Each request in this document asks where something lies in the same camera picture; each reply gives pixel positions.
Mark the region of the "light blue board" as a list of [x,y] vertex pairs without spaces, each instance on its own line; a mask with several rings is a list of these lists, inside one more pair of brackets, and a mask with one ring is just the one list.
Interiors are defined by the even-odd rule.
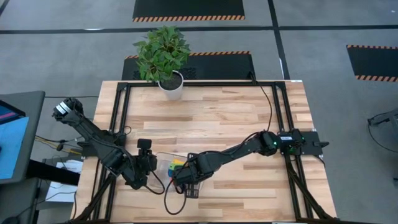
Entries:
[[28,122],[24,117],[0,124],[0,180],[13,176]]

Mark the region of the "black aluminium table frame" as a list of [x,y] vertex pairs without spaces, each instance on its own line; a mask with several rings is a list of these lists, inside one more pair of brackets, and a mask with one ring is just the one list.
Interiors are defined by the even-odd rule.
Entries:
[[[151,139],[154,154],[187,156],[224,151],[259,131],[313,130],[303,85],[291,80],[188,80],[177,101],[153,83],[105,81],[93,121],[114,134],[130,127],[124,148],[131,154],[138,139]],[[301,156],[252,153],[221,166],[193,199],[171,184],[162,195],[135,190],[89,157],[78,183],[77,216],[67,224],[336,224],[324,168],[317,168],[315,180],[305,178],[308,172]]]

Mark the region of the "green leafy plant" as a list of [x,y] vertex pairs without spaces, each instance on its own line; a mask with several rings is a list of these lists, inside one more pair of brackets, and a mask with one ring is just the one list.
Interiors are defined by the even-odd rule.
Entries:
[[175,26],[150,30],[144,40],[133,46],[137,48],[140,78],[148,82],[170,80],[173,71],[186,64],[191,53],[184,35]]

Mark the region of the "grey desk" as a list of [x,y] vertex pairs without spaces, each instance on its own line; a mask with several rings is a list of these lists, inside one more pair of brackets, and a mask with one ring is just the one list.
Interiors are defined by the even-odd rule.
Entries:
[[3,100],[11,106],[14,106],[17,109],[25,112],[25,115],[29,118],[27,129],[22,141],[21,150],[16,160],[16,169],[14,170],[13,176],[10,179],[0,180],[0,185],[20,182],[26,177],[35,140],[35,134],[44,103],[44,96],[44,91],[0,95],[0,100]]

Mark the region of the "clear plastic basket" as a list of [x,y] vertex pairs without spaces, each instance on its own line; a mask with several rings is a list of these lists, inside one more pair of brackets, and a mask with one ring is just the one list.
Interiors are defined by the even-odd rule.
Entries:
[[155,193],[156,195],[162,195],[167,186],[171,184],[170,188],[174,188],[175,192],[185,194],[185,184],[182,188],[174,186],[172,178],[168,175],[169,165],[173,159],[179,159],[181,161],[190,162],[195,161],[197,154],[189,153],[187,156],[180,156],[177,154],[171,154],[166,152],[158,152],[157,157],[157,168],[149,174],[147,181],[147,189]]

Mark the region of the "dark tablet screen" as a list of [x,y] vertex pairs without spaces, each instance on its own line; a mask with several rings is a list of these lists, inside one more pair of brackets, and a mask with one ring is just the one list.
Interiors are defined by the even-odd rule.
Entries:
[[24,118],[25,112],[0,100],[0,125]]

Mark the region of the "black hazard-striped floor mat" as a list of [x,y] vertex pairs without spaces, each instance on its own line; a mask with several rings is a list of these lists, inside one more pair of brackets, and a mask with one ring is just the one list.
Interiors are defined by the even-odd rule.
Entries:
[[133,22],[240,21],[243,0],[136,0]]
[[249,51],[191,53],[179,72],[186,80],[252,80],[256,77]]
[[347,45],[346,49],[357,80],[398,83],[398,47]]

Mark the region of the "white plant pot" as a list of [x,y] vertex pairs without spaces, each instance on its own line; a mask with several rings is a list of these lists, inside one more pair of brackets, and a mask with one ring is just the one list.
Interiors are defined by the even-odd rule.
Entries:
[[174,70],[172,77],[166,81],[158,82],[159,88],[165,93],[166,97],[170,101],[176,101],[181,99],[183,94],[183,75]]

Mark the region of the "white paper sheets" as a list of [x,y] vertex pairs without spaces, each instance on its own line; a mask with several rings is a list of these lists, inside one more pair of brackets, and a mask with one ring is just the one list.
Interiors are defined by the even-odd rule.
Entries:
[[[64,168],[66,170],[81,173],[83,166],[82,161],[67,160],[66,162],[57,162],[57,168]],[[51,182],[47,191],[46,202],[74,202],[74,195],[77,191],[77,186],[61,184],[60,182]]]

